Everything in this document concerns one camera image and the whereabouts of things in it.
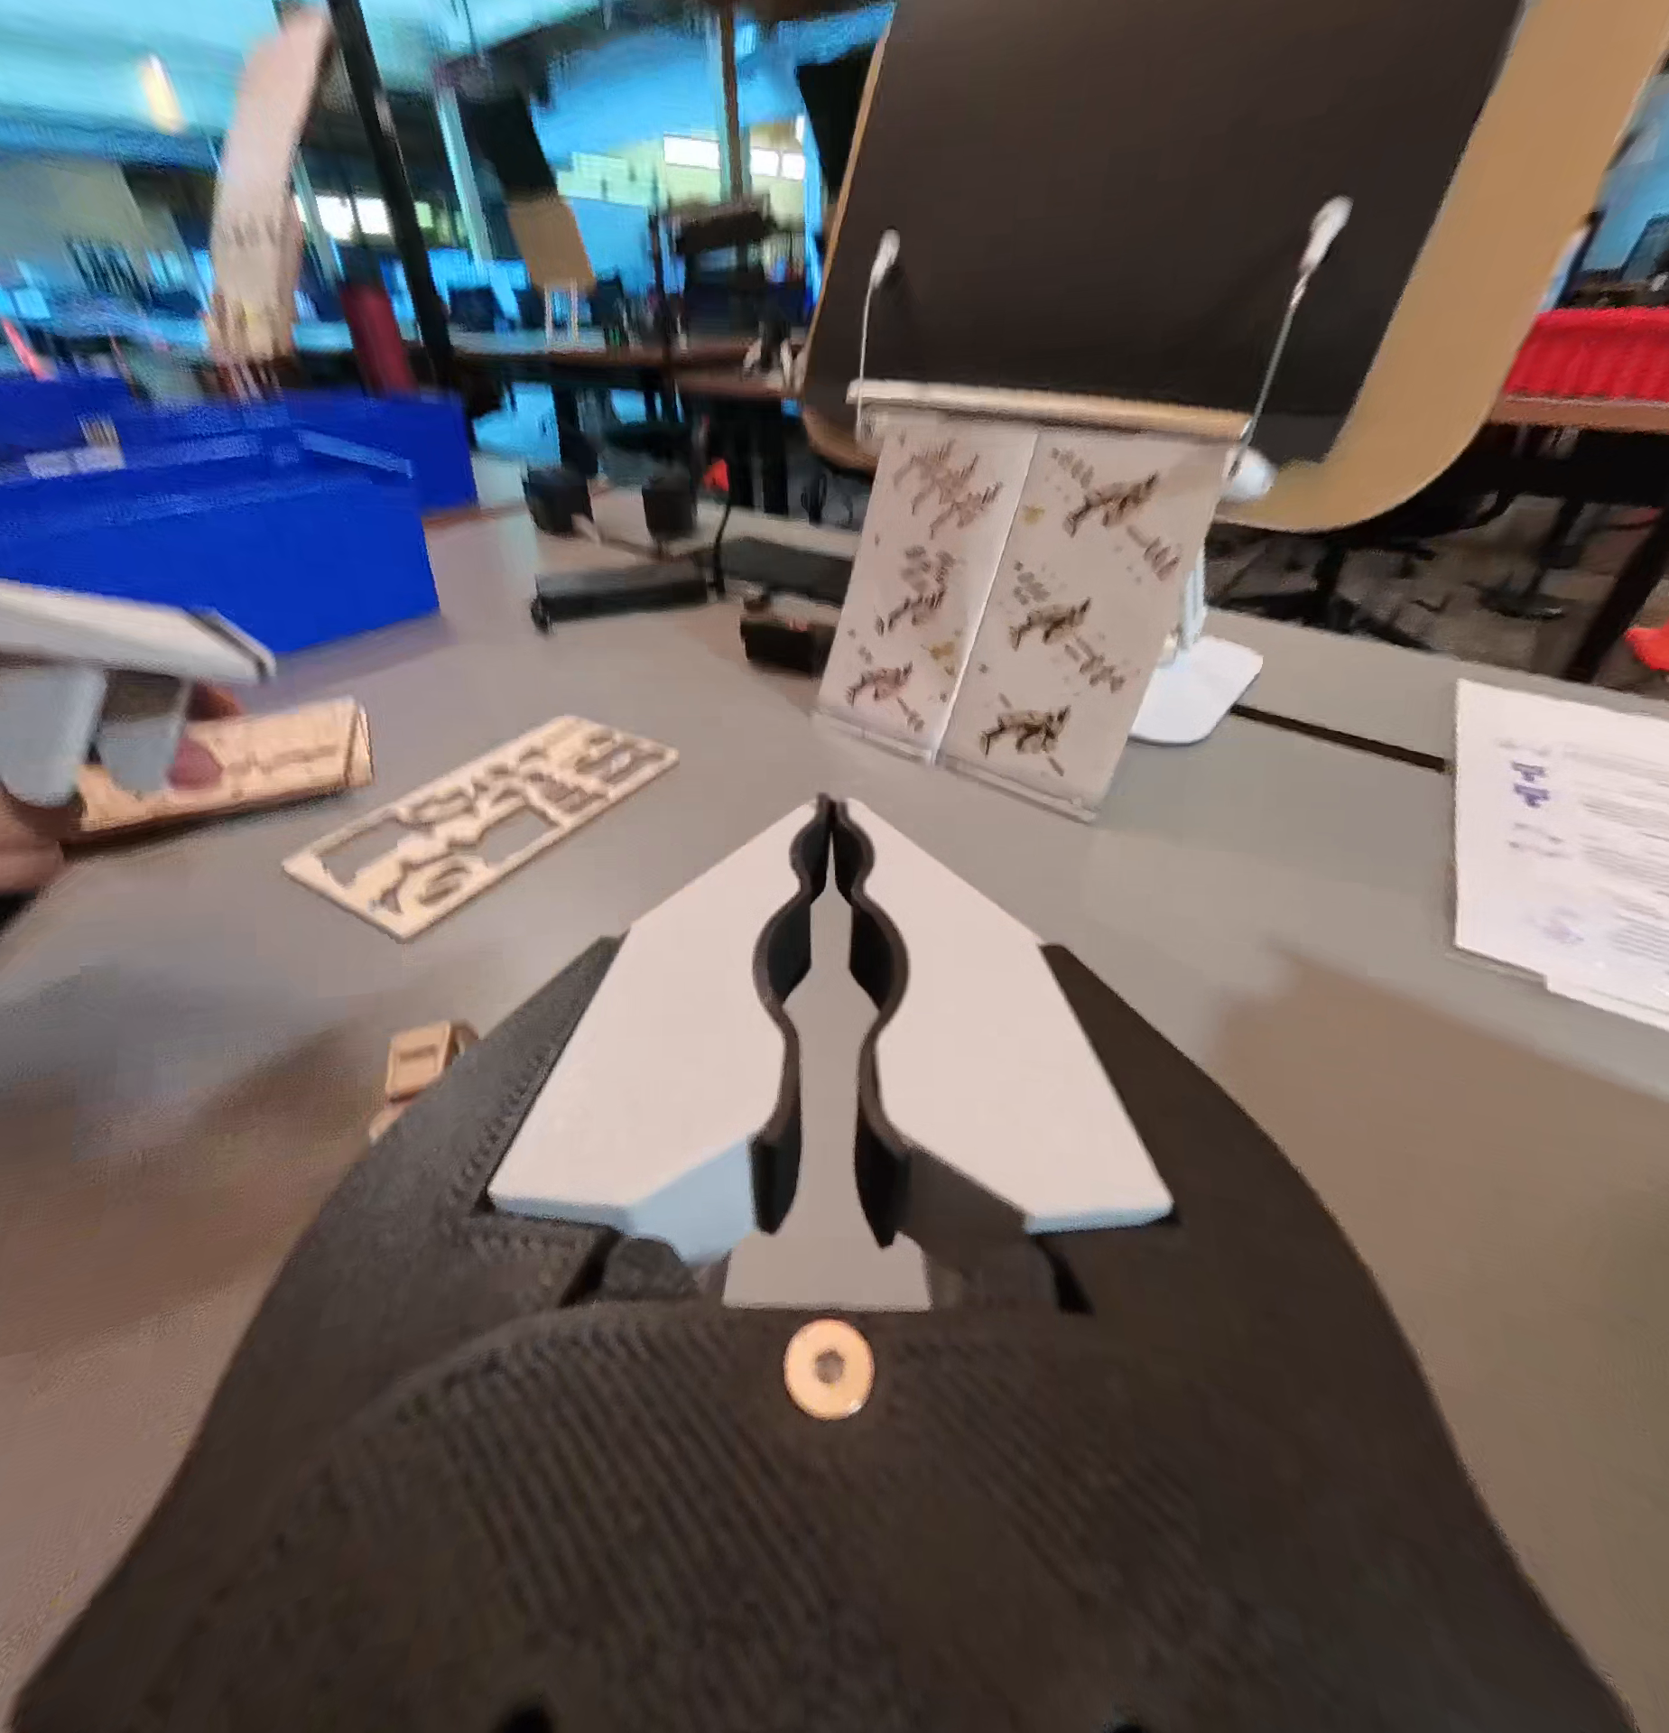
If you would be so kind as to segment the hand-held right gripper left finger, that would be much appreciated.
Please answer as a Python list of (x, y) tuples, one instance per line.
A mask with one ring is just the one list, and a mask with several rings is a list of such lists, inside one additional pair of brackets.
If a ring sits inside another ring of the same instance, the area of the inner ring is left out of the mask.
[(728, 1258), (786, 1224), (803, 1053), (786, 1001), (813, 962), (827, 795), (639, 916), (496, 1168), (496, 1212)]

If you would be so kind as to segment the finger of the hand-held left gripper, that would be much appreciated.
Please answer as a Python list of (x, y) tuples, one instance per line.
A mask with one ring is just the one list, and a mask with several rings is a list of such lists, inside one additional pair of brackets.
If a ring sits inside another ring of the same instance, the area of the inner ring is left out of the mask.
[(96, 761), (111, 675), (200, 685), (276, 677), (272, 652), (212, 613), (0, 579), (0, 789), (66, 807)]
[(111, 675), (96, 759), (128, 795), (158, 795), (170, 785), (193, 704), (193, 681), (168, 675)]

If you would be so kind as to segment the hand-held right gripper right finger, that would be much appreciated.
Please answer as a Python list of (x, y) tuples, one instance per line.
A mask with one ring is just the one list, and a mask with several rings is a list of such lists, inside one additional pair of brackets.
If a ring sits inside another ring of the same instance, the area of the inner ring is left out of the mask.
[(874, 1008), (853, 1164), (877, 1244), (1167, 1222), (1172, 1191), (1040, 936), (854, 800), (838, 805), (838, 887)]

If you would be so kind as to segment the wooden puzzle sheet stack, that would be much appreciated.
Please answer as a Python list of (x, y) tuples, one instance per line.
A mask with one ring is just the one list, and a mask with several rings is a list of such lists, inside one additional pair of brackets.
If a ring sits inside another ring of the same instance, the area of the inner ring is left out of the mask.
[(363, 789), (372, 780), (368, 712), (352, 696), (197, 721), (188, 726), (188, 740), (218, 761), (212, 786), (131, 795), (116, 786), (103, 766), (85, 766), (78, 839), (100, 845), (285, 809)]

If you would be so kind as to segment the small wooden puzzle model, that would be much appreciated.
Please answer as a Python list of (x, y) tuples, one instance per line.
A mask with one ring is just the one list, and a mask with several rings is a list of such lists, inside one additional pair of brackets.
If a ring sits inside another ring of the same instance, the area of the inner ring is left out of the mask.
[(391, 1040), (383, 1098), (368, 1123), (368, 1144), (375, 1147), (476, 1045), (477, 1028), (464, 1022), (397, 1031)]

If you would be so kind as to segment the large blue plastic bin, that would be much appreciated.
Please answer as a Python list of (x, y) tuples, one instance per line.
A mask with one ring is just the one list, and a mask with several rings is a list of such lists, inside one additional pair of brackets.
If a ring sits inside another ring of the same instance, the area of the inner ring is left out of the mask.
[(423, 514), (477, 504), (469, 433), (456, 400), (328, 390), (153, 405), (116, 377), (0, 377), (0, 481), (241, 460), (352, 468), (411, 485)]
[(439, 613), (411, 486), (261, 458), (0, 479), (0, 579), (212, 613), (272, 654)]

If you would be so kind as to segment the cut-out wooden puzzle sheet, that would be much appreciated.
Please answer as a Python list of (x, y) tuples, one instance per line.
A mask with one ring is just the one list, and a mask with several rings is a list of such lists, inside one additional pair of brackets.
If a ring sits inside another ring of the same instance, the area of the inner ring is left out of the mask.
[(282, 861), (298, 887), (412, 941), (651, 789), (678, 750), (554, 717)]

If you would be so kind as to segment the red bottle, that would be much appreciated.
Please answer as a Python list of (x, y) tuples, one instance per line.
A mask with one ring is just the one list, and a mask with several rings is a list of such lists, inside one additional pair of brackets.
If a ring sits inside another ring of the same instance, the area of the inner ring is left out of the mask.
[(412, 373), (412, 355), (386, 284), (380, 279), (345, 279), (338, 284), (338, 299), (355, 369), (368, 394), (416, 398), (421, 384)]

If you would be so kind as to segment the assembly instruction booklet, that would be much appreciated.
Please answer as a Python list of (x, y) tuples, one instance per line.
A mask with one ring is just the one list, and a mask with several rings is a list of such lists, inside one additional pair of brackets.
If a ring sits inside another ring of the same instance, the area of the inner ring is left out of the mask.
[(1234, 469), (1190, 420), (882, 408), (821, 719), (1094, 819)]

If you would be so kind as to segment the white poster board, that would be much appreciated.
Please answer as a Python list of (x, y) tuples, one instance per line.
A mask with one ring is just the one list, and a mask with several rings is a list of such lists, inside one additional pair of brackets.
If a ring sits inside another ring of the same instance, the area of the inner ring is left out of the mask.
[(243, 66), (211, 227), (207, 353), (226, 373), (292, 353), (302, 269), (292, 174), (330, 39), (330, 13), (302, 4)]

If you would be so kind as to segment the black power strip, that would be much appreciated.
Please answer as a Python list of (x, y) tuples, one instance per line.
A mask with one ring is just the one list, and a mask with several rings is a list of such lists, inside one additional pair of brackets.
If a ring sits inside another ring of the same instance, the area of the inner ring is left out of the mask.
[(834, 553), (789, 548), (762, 538), (738, 538), (708, 550), (723, 581), (764, 595), (804, 596), (841, 609), (853, 581), (853, 559)]
[(613, 569), (539, 574), (529, 619), (534, 630), (549, 634), (586, 619), (698, 609), (709, 600), (712, 586), (698, 561), (669, 556)]

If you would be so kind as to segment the black pole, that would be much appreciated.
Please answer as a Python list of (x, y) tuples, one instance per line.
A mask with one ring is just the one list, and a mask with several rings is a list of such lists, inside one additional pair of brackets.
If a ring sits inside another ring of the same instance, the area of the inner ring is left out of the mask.
[(386, 210), (391, 215), (391, 234), (412, 298), (412, 317), (418, 340), (428, 360), (428, 374), (444, 392), (459, 390), (452, 333), (448, 313), (434, 289), (430, 272), (430, 252), (418, 222), (412, 183), (396, 127), (391, 92), (377, 69), (377, 54), (371, 43), (368, 17), (361, 3), (328, 3), (338, 52), (345, 68), (350, 99), (363, 124)]

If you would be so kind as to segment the white paper sheet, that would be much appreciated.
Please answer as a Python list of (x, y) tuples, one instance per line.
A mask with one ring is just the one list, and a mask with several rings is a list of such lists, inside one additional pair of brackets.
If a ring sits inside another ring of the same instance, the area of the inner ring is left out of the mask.
[(1454, 946), (1669, 1031), (1669, 717), (1454, 686)]

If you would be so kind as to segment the black book stand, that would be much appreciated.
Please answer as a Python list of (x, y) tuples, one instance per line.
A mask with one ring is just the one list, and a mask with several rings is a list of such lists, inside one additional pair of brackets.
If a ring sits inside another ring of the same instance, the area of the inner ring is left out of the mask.
[(1217, 518), (1380, 518), (1484, 430), (1668, 52), (1669, 3), (897, 3), (804, 420), (1190, 420)]

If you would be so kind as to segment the red table skirt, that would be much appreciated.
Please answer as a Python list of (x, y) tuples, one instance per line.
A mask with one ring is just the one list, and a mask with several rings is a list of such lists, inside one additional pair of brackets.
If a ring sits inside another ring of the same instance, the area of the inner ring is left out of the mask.
[(1504, 394), (1669, 405), (1669, 308), (1540, 315)]

